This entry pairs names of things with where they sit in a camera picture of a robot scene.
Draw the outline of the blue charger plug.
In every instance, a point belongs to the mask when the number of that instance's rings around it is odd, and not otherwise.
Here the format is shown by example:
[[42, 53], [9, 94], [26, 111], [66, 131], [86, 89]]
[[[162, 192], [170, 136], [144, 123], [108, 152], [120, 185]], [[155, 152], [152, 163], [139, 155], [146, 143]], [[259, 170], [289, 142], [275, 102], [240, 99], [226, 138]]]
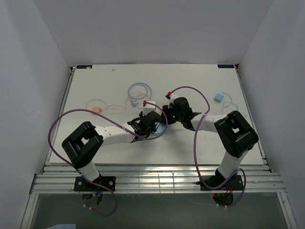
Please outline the blue charger plug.
[[217, 103], [221, 103], [223, 99], [224, 99], [224, 95], [220, 93], [217, 93], [213, 98], [213, 100]]

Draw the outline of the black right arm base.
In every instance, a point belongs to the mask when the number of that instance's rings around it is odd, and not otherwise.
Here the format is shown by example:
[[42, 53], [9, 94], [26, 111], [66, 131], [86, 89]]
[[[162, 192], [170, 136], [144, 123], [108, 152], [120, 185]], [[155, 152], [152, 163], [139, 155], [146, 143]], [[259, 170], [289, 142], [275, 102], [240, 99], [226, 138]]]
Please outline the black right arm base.
[[212, 199], [216, 205], [228, 208], [236, 205], [244, 195], [244, 183], [240, 175], [233, 175], [225, 183], [220, 175], [203, 176], [206, 186], [197, 181], [196, 185], [200, 186], [201, 191], [224, 191], [213, 193]]

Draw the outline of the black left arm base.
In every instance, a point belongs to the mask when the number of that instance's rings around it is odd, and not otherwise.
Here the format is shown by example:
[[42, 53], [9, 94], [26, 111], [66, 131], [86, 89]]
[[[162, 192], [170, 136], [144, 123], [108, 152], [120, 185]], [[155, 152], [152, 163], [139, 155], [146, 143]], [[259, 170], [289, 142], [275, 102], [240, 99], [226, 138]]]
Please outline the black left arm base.
[[116, 177], [99, 176], [93, 183], [98, 184], [99, 186], [91, 184], [82, 177], [76, 177], [75, 179], [73, 190], [82, 193], [81, 199], [85, 206], [96, 207], [101, 203], [103, 193], [108, 191], [100, 186], [115, 191]]

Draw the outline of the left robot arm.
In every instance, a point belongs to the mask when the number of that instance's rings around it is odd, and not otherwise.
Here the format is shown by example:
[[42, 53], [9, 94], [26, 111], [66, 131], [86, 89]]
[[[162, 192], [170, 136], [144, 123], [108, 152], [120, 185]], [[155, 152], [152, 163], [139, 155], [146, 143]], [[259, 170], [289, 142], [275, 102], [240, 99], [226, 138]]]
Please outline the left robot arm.
[[125, 123], [122, 127], [94, 126], [87, 121], [75, 129], [61, 146], [72, 166], [85, 177], [85, 186], [94, 191], [101, 186], [100, 173], [92, 161], [100, 147], [142, 141], [156, 130], [160, 120], [161, 116], [151, 111]]

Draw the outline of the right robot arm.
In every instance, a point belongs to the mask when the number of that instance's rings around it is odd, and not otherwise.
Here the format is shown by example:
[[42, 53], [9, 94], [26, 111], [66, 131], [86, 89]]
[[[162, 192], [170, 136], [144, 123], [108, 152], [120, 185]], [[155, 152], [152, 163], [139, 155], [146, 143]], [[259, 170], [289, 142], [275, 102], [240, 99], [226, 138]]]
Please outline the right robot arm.
[[255, 130], [239, 111], [229, 114], [213, 115], [194, 112], [185, 97], [169, 93], [166, 98], [169, 103], [163, 105], [163, 111], [172, 125], [177, 122], [190, 131], [207, 131], [217, 133], [225, 148], [225, 154], [215, 175], [204, 182], [210, 187], [227, 189], [238, 173], [240, 163], [245, 155], [258, 142]]

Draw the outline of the right blue corner label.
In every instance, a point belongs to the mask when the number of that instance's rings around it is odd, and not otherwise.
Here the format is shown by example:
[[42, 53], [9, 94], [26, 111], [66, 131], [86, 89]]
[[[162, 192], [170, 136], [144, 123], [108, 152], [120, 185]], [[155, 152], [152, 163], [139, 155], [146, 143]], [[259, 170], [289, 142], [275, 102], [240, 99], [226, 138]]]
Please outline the right blue corner label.
[[234, 65], [232, 64], [218, 64], [217, 67], [221, 69], [234, 69]]

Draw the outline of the blue corner label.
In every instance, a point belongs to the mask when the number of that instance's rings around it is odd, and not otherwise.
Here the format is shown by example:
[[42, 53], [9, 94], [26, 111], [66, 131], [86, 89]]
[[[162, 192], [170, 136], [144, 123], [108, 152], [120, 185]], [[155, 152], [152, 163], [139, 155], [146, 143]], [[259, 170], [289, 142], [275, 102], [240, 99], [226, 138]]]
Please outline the blue corner label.
[[217, 67], [221, 69], [234, 69], [234, 65], [232, 64], [218, 64]]
[[92, 65], [77, 65], [77, 69], [91, 69]]

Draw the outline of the left blue corner label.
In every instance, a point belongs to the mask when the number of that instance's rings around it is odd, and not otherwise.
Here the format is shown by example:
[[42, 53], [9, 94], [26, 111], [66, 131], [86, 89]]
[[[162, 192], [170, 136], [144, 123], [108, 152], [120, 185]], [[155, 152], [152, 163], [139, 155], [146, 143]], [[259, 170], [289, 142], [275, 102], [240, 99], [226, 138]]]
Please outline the left blue corner label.
[[92, 65], [77, 65], [77, 69], [91, 69]]

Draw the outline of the blue cloth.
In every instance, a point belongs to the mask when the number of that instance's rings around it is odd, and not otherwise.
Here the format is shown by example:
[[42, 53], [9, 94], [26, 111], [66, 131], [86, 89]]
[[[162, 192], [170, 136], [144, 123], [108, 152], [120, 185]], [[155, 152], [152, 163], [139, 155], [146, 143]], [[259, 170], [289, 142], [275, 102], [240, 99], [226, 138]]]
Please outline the blue cloth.
[[50, 229], [76, 229], [76, 224], [58, 224], [50, 227]]

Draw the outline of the blue three-pin wall plug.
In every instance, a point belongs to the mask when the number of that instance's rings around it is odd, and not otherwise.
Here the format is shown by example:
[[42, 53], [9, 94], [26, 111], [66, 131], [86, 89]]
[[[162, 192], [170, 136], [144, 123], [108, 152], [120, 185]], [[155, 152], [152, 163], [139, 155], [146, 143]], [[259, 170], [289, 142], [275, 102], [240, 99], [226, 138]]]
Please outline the blue three-pin wall plug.
[[131, 98], [130, 101], [133, 107], [137, 107], [139, 104], [139, 102], [136, 99]]

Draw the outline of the aluminium table edge rail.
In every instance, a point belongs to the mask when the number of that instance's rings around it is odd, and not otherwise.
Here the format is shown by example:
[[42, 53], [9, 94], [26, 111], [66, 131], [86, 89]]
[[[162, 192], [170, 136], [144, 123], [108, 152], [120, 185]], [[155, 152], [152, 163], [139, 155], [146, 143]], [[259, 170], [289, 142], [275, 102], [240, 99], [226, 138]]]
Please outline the aluminium table edge rail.
[[[198, 193], [198, 174], [194, 166], [97, 166], [102, 176], [115, 176], [117, 194]], [[279, 173], [267, 165], [243, 166], [246, 192], [285, 192]], [[72, 193], [78, 173], [71, 166], [45, 166], [34, 177], [30, 192], [40, 194]]]

